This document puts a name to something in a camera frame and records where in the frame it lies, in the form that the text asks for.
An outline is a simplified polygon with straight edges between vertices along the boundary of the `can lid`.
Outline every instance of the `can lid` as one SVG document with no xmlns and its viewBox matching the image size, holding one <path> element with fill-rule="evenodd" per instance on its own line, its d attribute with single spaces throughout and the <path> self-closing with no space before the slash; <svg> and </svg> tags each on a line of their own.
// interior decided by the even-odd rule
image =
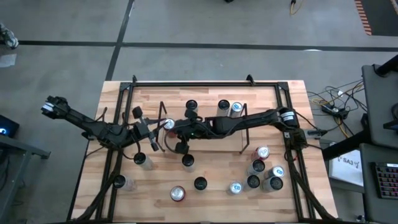
<svg viewBox="0 0 398 224">
<path fill-rule="evenodd" d="M 267 158 L 269 156 L 269 149 L 267 146 L 260 146 L 257 153 L 261 158 Z"/>
<path fill-rule="evenodd" d="M 284 169 L 281 166 L 275 166 L 272 171 L 276 177 L 283 177 L 285 175 Z"/>
<path fill-rule="evenodd" d="M 256 159 L 255 161 L 253 161 L 252 166 L 253 166 L 253 169 L 257 172 L 262 172 L 266 168 L 265 163 L 260 159 Z"/>
<path fill-rule="evenodd" d="M 204 190 L 207 187 L 207 180 L 204 177 L 198 177 L 193 184 L 196 189 Z"/>
<path fill-rule="evenodd" d="M 173 119 L 166 119 L 165 120 L 166 125 L 164 126 L 165 129 L 170 130 L 174 128 L 174 120 Z"/>
<path fill-rule="evenodd" d="M 269 184 L 275 190 L 280 190 L 284 186 L 284 182 L 279 177 L 272 177 Z"/>
<path fill-rule="evenodd" d="M 192 166 L 193 162 L 195 162 L 195 159 L 193 158 L 193 155 L 191 155 L 191 154 L 186 154 L 182 157 L 182 164 L 184 166 Z"/>
<path fill-rule="evenodd" d="M 248 186 L 251 188 L 258 188 L 260 186 L 260 178 L 256 175 L 248 177 Z"/>
<path fill-rule="evenodd" d="M 134 155 L 134 162 L 137 165 L 141 165 L 145 162 L 146 158 L 147 158 L 147 156 L 145 156 L 144 153 L 138 152 L 137 154 Z"/>
<path fill-rule="evenodd" d="M 181 186 L 175 186 L 170 191 L 170 196 L 174 201 L 180 201 L 185 196 L 185 190 Z"/>
<path fill-rule="evenodd" d="M 113 187 L 119 189 L 126 183 L 126 178 L 123 175 L 117 175 L 113 181 Z"/>
<path fill-rule="evenodd" d="M 239 112 L 239 111 L 241 111 L 242 109 L 243 109 L 243 106 L 242 106 L 241 103 L 235 102 L 235 103 L 232 104 L 232 110 L 233 110 L 233 111 Z"/>
<path fill-rule="evenodd" d="M 229 109 L 228 100 L 220 100 L 218 102 L 218 108 L 221 109 L 221 110 L 228 110 Z"/>
<path fill-rule="evenodd" d="M 238 181 L 234 181 L 231 183 L 231 185 L 229 186 L 229 189 L 231 189 L 231 192 L 233 194 L 239 194 L 242 191 L 242 184 L 239 183 Z"/>
<path fill-rule="evenodd" d="M 188 100 L 185 107 L 190 110 L 194 110 L 198 107 L 198 103 L 195 100 Z"/>
</svg>

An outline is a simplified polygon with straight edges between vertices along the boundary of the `orange striped tape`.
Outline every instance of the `orange striped tape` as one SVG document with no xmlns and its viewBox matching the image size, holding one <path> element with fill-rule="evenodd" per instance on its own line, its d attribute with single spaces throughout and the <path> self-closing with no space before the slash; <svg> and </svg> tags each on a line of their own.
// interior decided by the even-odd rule
<svg viewBox="0 0 398 224">
<path fill-rule="evenodd" d="M 355 0 L 355 6 L 356 9 L 358 10 L 359 17 L 361 18 L 365 34 L 372 35 L 372 29 L 371 26 L 369 26 L 369 21 L 363 9 L 362 2 L 360 0 Z"/>
</svg>

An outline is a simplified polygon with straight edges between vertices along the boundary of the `black metal frame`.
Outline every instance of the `black metal frame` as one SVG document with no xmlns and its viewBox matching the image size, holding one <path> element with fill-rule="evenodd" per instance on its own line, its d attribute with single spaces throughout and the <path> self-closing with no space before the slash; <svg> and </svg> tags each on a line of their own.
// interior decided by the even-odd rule
<svg viewBox="0 0 398 224">
<path fill-rule="evenodd" d="M 292 108 L 292 101 L 290 98 L 289 85 L 287 82 L 256 83 L 250 75 L 247 77 L 246 81 L 242 81 L 242 82 L 137 82 L 137 79 L 134 76 L 132 82 L 122 82 L 120 84 L 118 101 L 116 103 L 116 110 L 115 110 L 115 115 L 114 115 L 114 123 L 117 123 L 119 120 L 121 104 L 122 104 L 122 100 L 123 100 L 123 94 L 125 91 L 128 91 L 128 95 L 127 95 L 127 102 L 126 102 L 126 104 L 127 104 L 126 110 L 124 112 L 125 117 L 123 119 L 123 122 L 128 121 L 134 87 L 157 87 L 157 86 L 162 86 L 162 87 L 173 87 L 173 86 L 175 86 L 175 87 L 181 87 L 181 86 L 189 86 L 189 87 L 195 87 L 195 86 L 264 86 L 264 87 L 273 87 L 275 90 L 277 105 L 283 106 L 282 95 L 281 95 L 281 91 L 283 91 L 285 93 L 287 107 Z M 164 110 L 167 113 L 164 103 L 160 102 L 159 116 L 161 116 L 162 110 Z M 285 133 L 283 133 L 283 136 L 284 136 L 284 141 L 286 143 L 289 136 L 287 136 Z M 287 151 L 288 160 L 292 161 L 293 156 L 292 156 L 291 150 L 287 147 L 285 147 L 285 150 Z M 123 151 L 118 151 L 118 157 L 116 160 L 116 164 L 120 164 L 120 166 L 118 167 L 119 168 L 118 172 L 120 171 L 120 167 L 121 167 L 122 155 L 123 155 Z M 113 156 L 113 151 L 108 151 L 108 154 L 106 156 L 106 162 L 105 162 L 102 183 L 105 183 L 109 177 L 112 156 Z M 302 179 L 305 182 L 305 184 L 307 186 L 309 186 L 307 171 L 305 169 L 304 158 L 303 158 L 303 154 L 301 151 L 297 151 L 297 157 L 298 157 L 298 165 L 300 167 L 300 175 L 302 176 Z M 294 165 L 290 162 L 288 162 L 288 165 L 289 165 L 289 172 L 291 173 L 292 169 L 293 169 L 292 166 L 294 166 Z M 308 207 L 309 218 L 305 218 L 303 215 L 302 204 L 301 204 L 300 193 L 299 193 L 297 181 L 292 176 L 290 176 L 290 179 L 292 182 L 292 190 L 293 190 L 293 196 L 294 196 L 294 202 L 295 202 L 295 208 L 296 208 L 298 222 L 351 223 L 351 222 L 343 222 L 340 220 L 318 220 L 318 219 L 316 219 L 314 207 L 307 197 L 306 197 L 306 202 L 307 202 L 307 207 Z M 70 211 L 69 211 L 67 220 L 71 219 L 72 210 L 73 210 L 73 207 L 75 204 L 75 199 L 76 199 L 76 194 L 77 194 L 77 189 L 78 189 L 79 183 L 80 183 L 80 178 L 76 185 L 75 195 L 72 200 L 72 204 L 70 207 Z M 91 221 L 93 221 L 94 223 L 95 222 L 98 222 L 98 223 L 113 222 L 114 207 L 115 207 L 115 203 L 116 203 L 116 195 L 117 195 L 117 190 L 112 189 L 111 199 L 109 201 L 109 210 L 108 210 L 108 214 L 107 214 L 106 218 L 103 218 L 103 216 L 102 216 L 102 211 L 103 211 L 103 201 L 102 201 L 96 211 L 95 219 L 90 220 L 89 221 L 90 223 L 91 223 Z"/>
</svg>

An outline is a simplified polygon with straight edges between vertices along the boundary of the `table leg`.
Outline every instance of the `table leg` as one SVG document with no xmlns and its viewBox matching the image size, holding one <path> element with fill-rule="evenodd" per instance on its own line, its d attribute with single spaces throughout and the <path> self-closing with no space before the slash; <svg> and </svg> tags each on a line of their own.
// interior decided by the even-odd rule
<svg viewBox="0 0 398 224">
<path fill-rule="evenodd" d="M 371 137 L 369 130 L 365 129 L 344 141 L 336 143 L 332 146 L 322 150 L 323 160 L 328 161 L 338 156 L 351 152 L 355 148 L 359 147 L 361 143 L 371 143 Z"/>
</svg>

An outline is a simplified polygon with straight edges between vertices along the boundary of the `red can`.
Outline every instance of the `red can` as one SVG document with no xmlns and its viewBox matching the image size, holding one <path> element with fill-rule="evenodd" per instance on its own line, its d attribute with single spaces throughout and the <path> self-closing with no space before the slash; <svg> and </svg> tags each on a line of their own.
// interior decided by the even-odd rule
<svg viewBox="0 0 398 224">
<path fill-rule="evenodd" d="M 268 146 L 259 146 L 252 154 L 251 160 L 255 161 L 256 159 L 260 159 L 262 161 L 266 160 L 269 157 L 269 149 Z"/>
</svg>

